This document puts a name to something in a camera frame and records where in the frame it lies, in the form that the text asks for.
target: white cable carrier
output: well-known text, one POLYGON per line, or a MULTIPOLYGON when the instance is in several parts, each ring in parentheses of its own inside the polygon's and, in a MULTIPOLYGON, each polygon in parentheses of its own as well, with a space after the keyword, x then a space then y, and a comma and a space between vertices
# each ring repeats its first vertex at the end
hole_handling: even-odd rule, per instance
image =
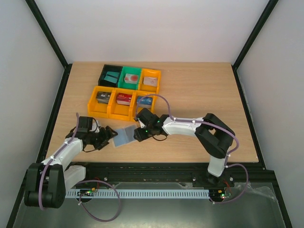
MULTIPOLYGON (((121 199, 209 199, 209 190, 119 190, 121 199)), ((70 189, 66 198, 77 198, 80 189, 70 189)), ((82 198, 117 198, 113 189, 99 189, 82 198)))

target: wooden table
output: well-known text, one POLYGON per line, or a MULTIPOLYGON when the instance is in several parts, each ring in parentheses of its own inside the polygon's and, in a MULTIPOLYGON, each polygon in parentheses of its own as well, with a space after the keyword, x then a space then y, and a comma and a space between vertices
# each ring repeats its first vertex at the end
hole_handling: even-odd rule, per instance
MULTIPOLYGON (((258 162, 245 112, 230 63, 143 63, 143 62, 75 62, 67 82, 47 157, 63 143, 76 125, 76 112, 87 116, 87 103, 104 64, 161 70, 159 94, 166 97, 176 117, 197 118, 213 113, 227 124, 240 142, 230 162, 258 162)), ((158 99, 157 115, 167 114, 165 102, 158 99)), ((133 122, 98 119, 113 129, 133 122)), ((118 148, 112 143, 100 151, 81 152, 75 162, 209 162, 209 154, 196 137, 170 135, 163 142, 150 138, 118 148)))

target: gray floor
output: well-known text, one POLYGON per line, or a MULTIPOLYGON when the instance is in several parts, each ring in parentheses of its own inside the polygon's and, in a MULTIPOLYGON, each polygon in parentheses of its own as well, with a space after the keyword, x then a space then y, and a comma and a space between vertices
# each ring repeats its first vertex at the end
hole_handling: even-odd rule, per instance
MULTIPOLYGON (((134 188, 124 185, 122 188, 134 188)), ((172 188, 172 185, 157 185, 172 188)), ((113 222, 91 219, 77 205, 76 199, 66 199, 59 209, 41 211, 20 206, 16 228, 281 228, 285 227, 278 203, 270 198, 246 193, 236 202, 212 205, 207 199, 124 199, 120 216, 113 222)), ((92 199, 87 209, 96 217, 109 219, 117 209, 116 199, 92 199)))

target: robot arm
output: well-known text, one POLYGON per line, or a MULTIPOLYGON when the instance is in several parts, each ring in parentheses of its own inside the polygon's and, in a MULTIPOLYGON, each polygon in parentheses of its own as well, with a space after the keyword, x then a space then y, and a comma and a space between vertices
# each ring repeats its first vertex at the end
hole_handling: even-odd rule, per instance
POLYGON ((134 138, 139 142, 160 134, 165 136, 171 134, 196 136, 210 154, 208 172, 216 177, 223 173, 227 150, 232 145, 233 138, 218 129, 215 129, 215 132, 212 133, 210 131, 213 129, 211 126, 199 122, 205 121, 222 127, 232 134, 234 132, 214 114, 207 114, 205 117, 197 119, 178 118, 175 121, 169 115, 158 117, 144 108, 136 117, 141 127, 135 129, 134 138))
POLYGON ((93 145, 100 150, 109 144, 108 140, 115 137, 117 132, 109 126, 105 128, 93 123, 92 117, 79 117, 79 125, 71 142, 73 130, 66 136, 64 143, 49 158, 41 163, 33 163, 27 171, 24 202, 26 206, 39 206, 38 190, 41 174, 49 163, 42 187, 42 204, 48 208, 59 208, 69 190, 86 177, 86 168, 79 165, 68 165, 87 145, 93 145))

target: orange bin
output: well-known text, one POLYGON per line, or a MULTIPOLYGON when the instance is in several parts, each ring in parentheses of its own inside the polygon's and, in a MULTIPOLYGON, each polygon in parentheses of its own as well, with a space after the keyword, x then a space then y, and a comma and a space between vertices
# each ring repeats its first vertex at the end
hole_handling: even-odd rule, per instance
POLYGON ((111 92, 111 97, 110 97, 111 100, 111 98, 113 97, 114 90, 115 88, 112 87, 95 86, 91 98, 89 100, 89 103, 87 104, 88 115, 94 117, 109 118, 107 109, 110 104, 110 101, 109 104, 98 103, 96 99, 96 95, 98 92, 111 92))
MULTIPOLYGON (((135 90, 135 93, 134 93, 134 105, 132 107, 132 111, 131 111, 131 119, 130 121, 135 121, 134 120, 134 117, 135 117, 135 112, 136 112, 136 107, 137 107, 137 98, 138 96, 146 96, 148 94, 150 94, 151 92, 145 92, 145 91, 140 91, 140 90, 135 90)), ((152 101, 152 105, 151 105, 151 108, 149 108, 149 110, 154 113, 154 106, 155 106, 155 102, 156 102, 156 98, 157 96, 149 96, 149 97, 152 97, 153 98, 153 101, 152 101)), ((138 107, 138 110, 137 112, 139 113, 143 108, 142 107, 138 107)))
POLYGON ((139 79, 138 90, 151 92, 151 94, 158 94, 160 89, 161 81, 161 71, 160 70, 151 70, 151 69, 142 69, 141 78, 139 79), (144 85, 144 77, 156 77, 157 78, 157 87, 151 85, 144 85))
POLYGON ((131 118, 132 107, 134 105, 134 99, 135 99, 134 93, 135 90, 115 88, 115 90, 111 94, 108 105, 108 114, 109 114, 108 118, 129 121, 131 118), (119 93, 132 95, 130 106, 118 104, 116 102, 116 98, 119 93))

